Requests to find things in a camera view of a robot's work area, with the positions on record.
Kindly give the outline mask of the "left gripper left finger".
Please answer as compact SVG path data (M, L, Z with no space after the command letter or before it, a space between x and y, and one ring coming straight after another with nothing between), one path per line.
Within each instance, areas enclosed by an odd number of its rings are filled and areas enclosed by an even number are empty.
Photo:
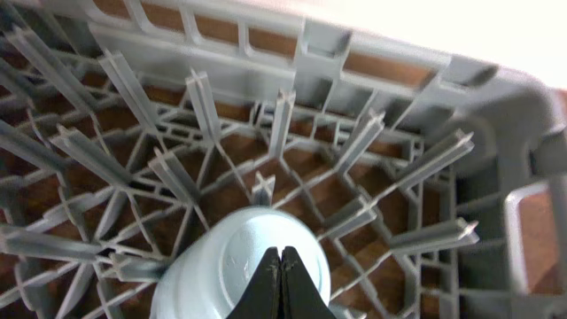
M227 319L277 319L280 316L281 263L276 247L266 250Z

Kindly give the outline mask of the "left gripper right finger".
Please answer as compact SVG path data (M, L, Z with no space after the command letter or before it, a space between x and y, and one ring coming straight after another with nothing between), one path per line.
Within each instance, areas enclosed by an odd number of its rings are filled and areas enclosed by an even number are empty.
M280 276L280 318L335 319L294 247L283 249Z

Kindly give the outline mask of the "light blue plastic cup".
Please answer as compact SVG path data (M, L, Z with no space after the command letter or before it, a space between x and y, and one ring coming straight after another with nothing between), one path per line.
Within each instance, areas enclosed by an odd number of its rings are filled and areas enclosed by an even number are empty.
M157 283L151 318L225 318L241 299L267 249L294 247L328 305L330 267L297 217L267 206L238 209L187 248Z

